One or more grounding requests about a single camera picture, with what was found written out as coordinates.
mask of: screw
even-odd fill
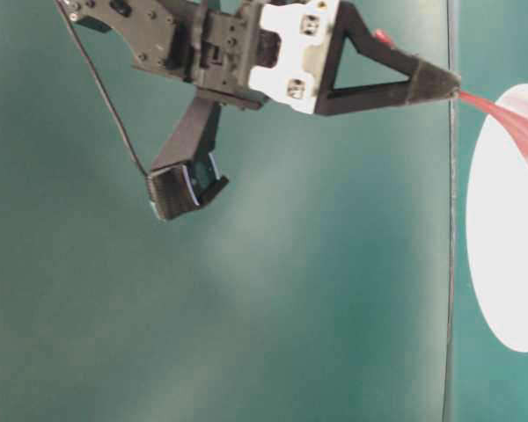
[[[305,93],[305,82],[300,79],[291,79],[288,83],[288,97],[293,99],[303,99]]]

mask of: black plastic part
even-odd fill
[[[128,18],[131,15],[131,6],[129,6],[124,0],[111,0],[109,5],[125,18]]]
[[[205,207],[229,182],[217,174],[210,155],[220,114],[218,103],[195,97],[155,159],[147,185],[161,220]]]
[[[352,42],[358,54],[409,76],[409,80],[335,89],[334,82],[346,39]],[[315,113],[323,115],[353,113],[453,98],[459,85],[459,76],[425,62],[418,56],[408,55],[390,47],[375,38],[356,7],[348,2],[341,2],[319,87]]]
[[[109,25],[105,24],[101,20],[92,18],[90,16],[80,19],[78,21],[78,24],[81,26],[85,26],[88,29],[98,31],[99,33],[107,33],[112,29]]]

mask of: green backdrop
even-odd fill
[[[444,0],[356,4],[447,64]],[[81,34],[150,161],[193,90]],[[0,421],[441,420],[448,106],[228,108],[217,145],[231,185],[156,221],[51,2],[0,1]]]

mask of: triangular cutout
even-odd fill
[[[406,82],[407,80],[407,75],[358,54],[352,42],[345,39],[341,63],[334,80],[335,89]]]

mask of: wire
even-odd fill
[[[61,14],[62,20],[64,21],[64,24],[66,25],[67,30],[69,31],[70,37],[72,38],[74,43],[77,45],[77,48],[80,54],[86,60],[88,69],[92,73],[92,78],[94,79],[96,86],[98,86],[99,93],[104,99],[107,109],[109,110],[109,112],[112,114],[112,117],[114,118],[115,125],[120,131],[121,138],[123,139],[123,143],[125,143],[125,147],[127,148],[129,155],[131,156],[131,160],[133,161],[137,169],[141,172],[141,174],[143,174],[143,176],[146,178],[148,173],[144,169],[143,165],[141,164],[141,161],[139,160],[139,157],[137,156],[135,149],[133,148],[133,145],[131,144],[127,130],[125,129],[125,126],[123,126],[123,122],[121,121],[120,115],[117,113],[117,110],[115,110],[114,103],[112,102],[112,100],[109,97],[109,94],[107,93],[106,86],[104,85],[101,78],[99,77],[98,70],[96,69],[96,66],[94,66],[94,63],[92,62],[92,58],[86,52],[82,44],[82,41],[80,40],[80,37],[78,36],[76,30],[74,29],[74,26],[70,22],[69,17],[67,16],[66,11],[59,4],[58,0],[54,0],[54,1],[55,1],[57,10]]]

